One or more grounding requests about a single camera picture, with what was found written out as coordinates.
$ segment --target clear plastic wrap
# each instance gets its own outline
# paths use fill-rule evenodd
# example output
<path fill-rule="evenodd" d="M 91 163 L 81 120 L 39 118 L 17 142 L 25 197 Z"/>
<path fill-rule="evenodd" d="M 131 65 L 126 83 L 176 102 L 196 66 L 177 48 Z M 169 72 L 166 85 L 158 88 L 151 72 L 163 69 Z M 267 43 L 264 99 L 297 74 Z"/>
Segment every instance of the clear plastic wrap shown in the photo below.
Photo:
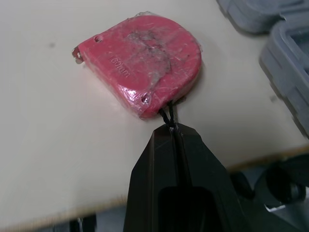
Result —
<path fill-rule="evenodd" d="M 118 100 L 140 118 L 186 94 L 201 67 L 201 50 L 183 27 L 139 13 L 84 41 L 73 51 Z"/>

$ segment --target gray object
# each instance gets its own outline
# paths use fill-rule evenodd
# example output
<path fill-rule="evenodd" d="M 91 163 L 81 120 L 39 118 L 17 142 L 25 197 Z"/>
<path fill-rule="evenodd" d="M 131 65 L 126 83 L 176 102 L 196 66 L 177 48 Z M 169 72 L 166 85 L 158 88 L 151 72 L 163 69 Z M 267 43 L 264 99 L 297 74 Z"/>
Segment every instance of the gray object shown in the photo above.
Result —
<path fill-rule="evenodd" d="M 309 11 L 309 0 L 217 0 L 225 15 L 242 30 L 269 32 L 290 15 Z"/>
<path fill-rule="evenodd" d="M 261 54 L 271 82 L 309 134 L 309 12 L 277 23 Z"/>
<path fill-rule="evenodd" d="M 309 136 L 309 0 L 217 0 L 238 28 L 270 31 L 261 65 Z"/>

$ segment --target table surface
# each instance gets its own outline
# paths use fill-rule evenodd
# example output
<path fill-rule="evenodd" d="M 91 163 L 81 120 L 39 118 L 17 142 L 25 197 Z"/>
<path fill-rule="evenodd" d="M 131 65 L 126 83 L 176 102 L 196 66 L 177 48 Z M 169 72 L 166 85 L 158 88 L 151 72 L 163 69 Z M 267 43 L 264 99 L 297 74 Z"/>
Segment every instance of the table surface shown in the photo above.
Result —
<path fill-rule="evenodd" d="M 201 79 L 177 106 L 225 166 L 308 144 L 258 63 L 267 36 L 235 30 L 215 0 L 0 2 L 0 228 L 126 196 L 161 118 L 128 113 L 72 49 L 139 12 L 189 30 Z"/>

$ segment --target black string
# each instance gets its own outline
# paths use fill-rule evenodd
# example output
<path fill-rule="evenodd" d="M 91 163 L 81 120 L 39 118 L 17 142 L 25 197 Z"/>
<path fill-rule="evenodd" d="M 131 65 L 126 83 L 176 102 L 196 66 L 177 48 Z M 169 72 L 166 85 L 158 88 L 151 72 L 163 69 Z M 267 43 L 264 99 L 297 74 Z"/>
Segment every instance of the black string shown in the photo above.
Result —
<path fill-rule="evenodd" d="M 169 122 L 174 125 L 175 121 L 174 121 L 174 109 L 173 109 L 173 103 L 170 101 L 168 103 L 169 106 L 169 116 L 170 116 L 170 120 Z"/>
<path fill-rule="evenodd" d="M 169 125 L 169 118 L 168 116 L 166 115 L 165 111 L 163 109 L 160 109 L 159 110 L 159 114 L 163 117 L 163 121 Z"/>
<path fill-rule="evenodd" d="M 169 127 L 174 127 L 175 126 L 174 110 L 173 110 L 173 104 L 171 101 L 168 103 L 168 107 L 169 107 L 170 119 L 168 118 L 167 114 L 165 113 L 163 109 L 159 110 L 159 114 L 163 117 L 163 121 L 166 123 L 166 125 L 168 125 Z"/>

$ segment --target black object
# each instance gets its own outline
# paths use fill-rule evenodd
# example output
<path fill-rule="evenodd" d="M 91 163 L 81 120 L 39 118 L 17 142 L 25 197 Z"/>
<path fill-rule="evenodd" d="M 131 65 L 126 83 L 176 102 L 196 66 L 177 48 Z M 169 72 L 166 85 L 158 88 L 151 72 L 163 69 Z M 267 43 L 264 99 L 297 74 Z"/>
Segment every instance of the black object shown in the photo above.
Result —
<path fill-rule="evenodd" d="M 232 173 L 230 178 L 238 195 L 249 200 L 254 198 L 254 191 L 252 190 L 247 177 L 242 172 Z"/>
<path fill-rule="evenodd" d="M 124 232 L 249 232 L 224 166 L 200 135 L 156 129 L 130 180 Z"/>

